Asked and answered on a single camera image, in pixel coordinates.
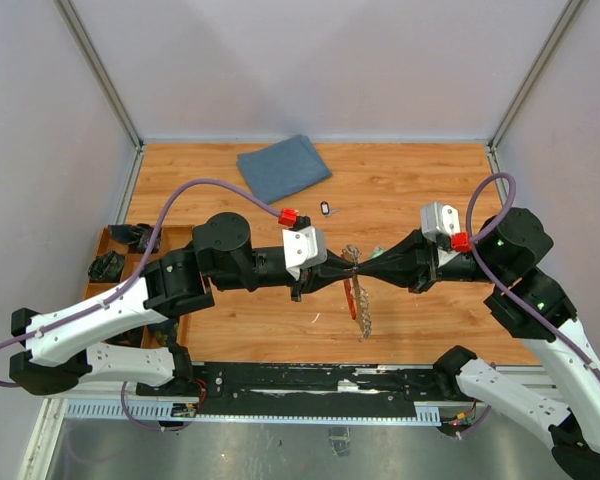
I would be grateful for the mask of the red-handled metal key organizer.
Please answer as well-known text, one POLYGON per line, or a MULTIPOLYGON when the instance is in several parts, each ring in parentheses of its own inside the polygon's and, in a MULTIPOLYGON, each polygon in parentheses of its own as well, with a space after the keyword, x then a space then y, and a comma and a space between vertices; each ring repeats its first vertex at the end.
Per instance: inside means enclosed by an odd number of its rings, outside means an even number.
MULTIPOLYGON (((357 266, 360 260, 360 251, 354 245, 348 244, 343 250, 341 256, 357 266)), ((360 342, 369 338, 372 332, 372 318, 370 310, 369 295, 360 284, 358 274, 354 272, 350 279, 345 282, 345 293, 352 318, 359 326, 361 337, 360 342)))

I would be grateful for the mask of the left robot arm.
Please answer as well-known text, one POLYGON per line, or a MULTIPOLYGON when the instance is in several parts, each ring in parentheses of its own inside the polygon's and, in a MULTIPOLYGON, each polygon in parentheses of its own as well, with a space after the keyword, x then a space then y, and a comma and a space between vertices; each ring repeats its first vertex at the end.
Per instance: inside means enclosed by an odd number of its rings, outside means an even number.
POLYGON ((186 348, 141 349, 109 339, 211 308, 214 290, 286 286, 298 301, 353 272, 353 263, 329 251, 314 226, 285 229, 281 245, 254 248, 248 221, 220 213, 194 227, 185 247, 144 266, 136 279, 60 311, 15 311, 12 333, 30 337, 11 356, 9 377, 39 396, 87 382, 135 382, 180 396, 194 383, 186 348))

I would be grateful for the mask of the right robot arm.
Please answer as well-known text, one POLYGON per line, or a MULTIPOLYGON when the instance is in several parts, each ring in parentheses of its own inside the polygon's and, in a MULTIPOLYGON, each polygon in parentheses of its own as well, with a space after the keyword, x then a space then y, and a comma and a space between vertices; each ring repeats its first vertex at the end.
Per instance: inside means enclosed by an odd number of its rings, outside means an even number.
POLYGON ((569 477, 600 479, 600 361, 568 295, 537 266, 553 241, 532 212, 517 207, 480 232, 472 244, 458 211, 433 202, 422 208, 419 229, 357 272, 412 293, 442 281, 492 283, 485 300, 490 314, 538 358, 560 400, 509 379, 460 346, 435 362, 435 392, 487 404, 538 438, 569 477))

